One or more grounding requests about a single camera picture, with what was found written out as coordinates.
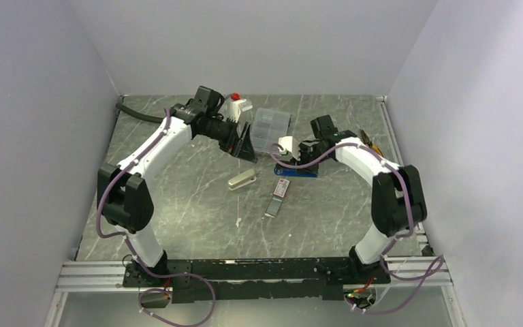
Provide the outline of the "blue black stapler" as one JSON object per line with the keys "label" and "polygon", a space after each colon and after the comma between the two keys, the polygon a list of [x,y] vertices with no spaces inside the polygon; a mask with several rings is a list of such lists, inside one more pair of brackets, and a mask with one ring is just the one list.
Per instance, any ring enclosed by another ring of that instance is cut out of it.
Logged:
{"label": "blue black stapler", "polygon": [[314,168],[303,168],[303,169],[294,169],[286,168],[280,165],[275,165],[274,174],[277,176],[286,176],[286,177],[307,177],[307,178],[317,178],[319,173],[318,169]]}

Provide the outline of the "small beige white stapler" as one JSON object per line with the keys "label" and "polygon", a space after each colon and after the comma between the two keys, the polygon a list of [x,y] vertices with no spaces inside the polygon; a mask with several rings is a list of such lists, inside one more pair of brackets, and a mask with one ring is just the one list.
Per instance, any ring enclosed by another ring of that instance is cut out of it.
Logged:
{"label": "small beige white stapler", "polygon": [[233,191],[251,183],[254,183],[256,180],[256,172],[254,169],[251,168],[228,180],[227,186],[230,191]]}

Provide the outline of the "red white staples box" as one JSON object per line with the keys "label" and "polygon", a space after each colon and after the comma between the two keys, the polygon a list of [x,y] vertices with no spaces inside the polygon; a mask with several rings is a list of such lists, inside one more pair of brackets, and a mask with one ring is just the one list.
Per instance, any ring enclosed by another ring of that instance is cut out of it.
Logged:
{"label": "red white staples box", "polygon": [[266,217],[276,217],[279,209],[285,199],[285,195],[289,188],[291,181],[285,178],[280,178],[274,191],[272,192],[272,198],[268,204],[268,207],[264,213]]}

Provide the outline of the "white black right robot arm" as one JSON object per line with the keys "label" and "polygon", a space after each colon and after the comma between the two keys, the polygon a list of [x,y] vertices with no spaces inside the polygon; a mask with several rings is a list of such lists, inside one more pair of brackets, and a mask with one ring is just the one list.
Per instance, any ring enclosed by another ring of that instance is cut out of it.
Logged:
{"label": "white black right robot arm", "polygon": [[370,185],[371,225],[350,249],[347,265],[350,279],[365,282],[374,272],[373,265],[398,241],[410,237],[415,226],[427,217],[419,171],[384,158],[356,133],[335,127],[328,115],[313,119],[311,128],[313,140],[283,137],[279,140],[280,152],[292,156],[297,170],[332,159],[351,168]]}

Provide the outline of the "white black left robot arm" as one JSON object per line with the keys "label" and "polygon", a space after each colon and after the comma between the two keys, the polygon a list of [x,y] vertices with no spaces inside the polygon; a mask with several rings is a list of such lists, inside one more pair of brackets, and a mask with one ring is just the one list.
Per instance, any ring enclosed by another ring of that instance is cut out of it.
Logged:
{"label": "white black left robot arm", "polygon": [[98,170],[97,235],[122,237],[149,285],[161,285],[169,273],[167,253],[150,225],[156,176],[197,136],[217,141],[220,150],[232,157],[255,163],[251,126],[240,122],[241,114],[252,107],[251,100],[237,93],[224,96],[200,86],[185,104],[165,108],[165,118],[132,154]]}

